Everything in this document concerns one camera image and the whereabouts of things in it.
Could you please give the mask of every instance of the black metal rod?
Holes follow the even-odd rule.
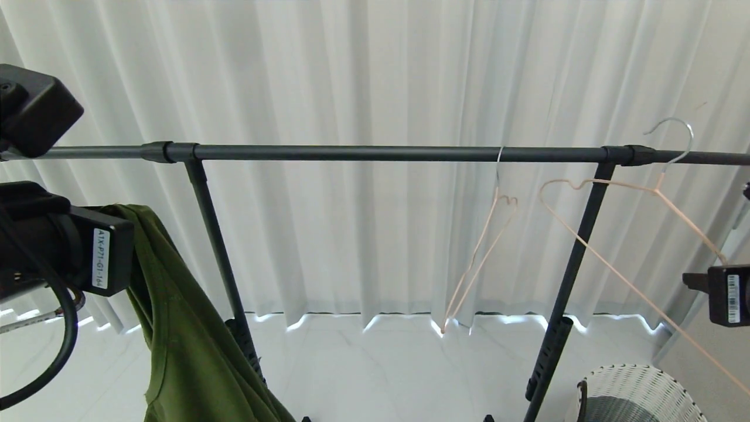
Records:
[[[612,180],[615,167],[615,164],[600,164],[596,168],[594,178]],[[602,202],[604,201],[608,186],[609,185],[606,183],[594,183],[591,188],[589,200],[586,202],[586,208],[583,210],[584,215],[581,218],[580,226],[578,227],[578,236],[586,242],[589,241],[591,233],[594,230],[594,224],[596,223],[599,210],[602,207]],[[544,339],[541,341],[539,354],[536,358],[534,370],[532,371],[526,389],[526,399],[531,401],[528,414],[536,415],[536,413],[539,412],[539,409],[535,408],[535,406],[539,407],[542,405],[542,400],[544,400],[548,388],[548,386],[542,384],[541,379],[544,377],[552,378],[555,366],[549,365],[548,362],[550,360],[559,360],[560,354],[563,352],[562,349],[555,350],[554,343],[556,341],[561,321],[564,319],[563,314],[565,313],[566,306],[570,300],[570,294],[573,292],[575,278],[578,275],[578,270],[581,268],[581,262],[583,262],[585,254],[586,246],[576,239],[573,243],[570,258],[568,258],[568,265],[557,291],[557,298],[555,299],[555,304],[552,308],[547,331],[544,333]]]
[[[230,257],[227,253],[227,247],[224,244],[224,237],[221,235],[221,227],[219,225],[219,219],[216,216],[216,209],[214,208],[214,202],[211,199],[211,191],[209,190],[208,177],[206,177],[206,169],[203,167],[203,163],[199,160],[190,160],[185,162],[185,168],[187,169],[187,175],[190,177],[190,183],[193,185],[196,199],[198,200],[198,207],[200,208],[201,216],[203,217],[203,224],[205,225],[206,231],[208,231],[208,239],[211,241],[211,247],[214,249],[214,256],[219,266],[219,273],[221,274],[221,280],[224,283],[224,289],[226,295],[229,297],[229,305],[232,307],[232,313],[234,314],[235,329],[244,337],[244,341],[247,343],[245,350],[246,354],[250,352],[251,359],[250,364],[258,373],[260,379],[263,379],[263,374],[260,370],[260,363],[257,360],[257,353],[255,352],[255,344],[253,344],[252,336],[250,335],[250,327],[248,326],[248,320],[245,316],[245,308],[242,306],[242,299],[239,295],[239,289],[237,289],[237,281],[232,271],[232,264],[230,263]]]
[[[560,357],[563,355],[563,349],[568,341],[570,330],[573,327],[573,320],[568,317],[563,317],[557,324],[555,329],[555,337],[553,339],[552,351],[553,354],[547,359],[544,371],[542,371],[539,377],[539,384],[536,388],[536,393],[529,403],[529,408],[526,410],[526,417],[523,422],[535,422],[536,417],[539,415],[539,410],[542,408],[542,402],[545,400],[545,394],[550,388],[552,382],[552,375],[555,373],[557,364],[560,362]]]
[[[284,146],[284,145],[196,145],[194,155],[171,154],[178,144],[169,144],[172,161],[200,160],[289,160],[289,161],[483,161],[497,160],[497,147],[485,146]],[[144,146],[57,146],[35,159],[142,158]],[[651,150],[649,162],[664,163],[680,151]],[[2,160],[27,159],[3,152]],[[599,148],[537,148],[508,146],[504,162],[580,162],[626,164],[633,157],[628,146]],[[750,154],[690,152],[678,161],[686,164],[750,165]]]

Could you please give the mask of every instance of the olive green garment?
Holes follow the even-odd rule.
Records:
[[[138,205],[100,211],[135,224],[127,295],[151,350],[145,422],[293,422],[242,355],[156,214]]]

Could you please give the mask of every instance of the white curtain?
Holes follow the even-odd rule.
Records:
[[[156,140],[274,145],[750,146],[750,3],[60,2],[0,0],[0,61],[59,77],[86,108],[58,145]],[[489,209],[495,166],[207,162],[248,311],[431,312],[440,320]],[[520,212],[460,313],[548,315],[572,237],[544,210],[548,180],[594,164],[502,164]],[[653,184],[661,165],[619,168]],[[721,242],[740,203],[735,167],[674,165],[662,191]],[[230,315],[180,164],[138,160],[0,165],[79,205],[157,211],[222,315]],[[588,191],[547,199],[578,225]],[[509,208],[500,207],[489,237]],[[657,199],[613,187],[592,244],[660,306],[682,271],[712,262]],[[137,324],[127,298],[90,296],[99,324]],[[55,306],[48,293],[11,304]],[[568,311],[657,317],[587,255]]]

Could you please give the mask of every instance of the clothes rack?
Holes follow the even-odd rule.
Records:
[[[232,266],[221,235],[216,211],[211,198],[202,161],[474,161],[495,162],[499,147],[459,146],[263,146],[263,145],[201,145],[198,143],[154,142],[139,146],[60,146],[36,159],[144,159],[157,163],[184,163],[190,183],[214,250],[216,261],[234,318],[226,324],[240,345],[251,366],[263,378],[253,344],[245,309],[239,296]],[[682,154],[682,151],[663,151],[647,146],[602,146],[599,148],[547,148],[513,147],[503,149],[500,161],[535,163],[598,163],[594,177],[612,179],[617,166],[640,166],[665,163]],[[27,159],[6,152],[0,160]],[[727,152],[690,152],[678,163],[750,165],[750,154]],[[607,192],[603,183],[594,183],[583,212],[578,234],[588,241],[594,229],[599,209]],[[584,259],[586,248],[575,240],[570,258],[557,292],[532,375],[526,386],[529,408],[524,422],[533,422],[539,414],[544,397],[563,353],[572,320],[564,316],[575,284],[576,275]]]

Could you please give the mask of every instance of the barcode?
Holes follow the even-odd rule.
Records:
[[[727,276],[727,308],[730,324],[740,322],[740,276],[729,274]]]

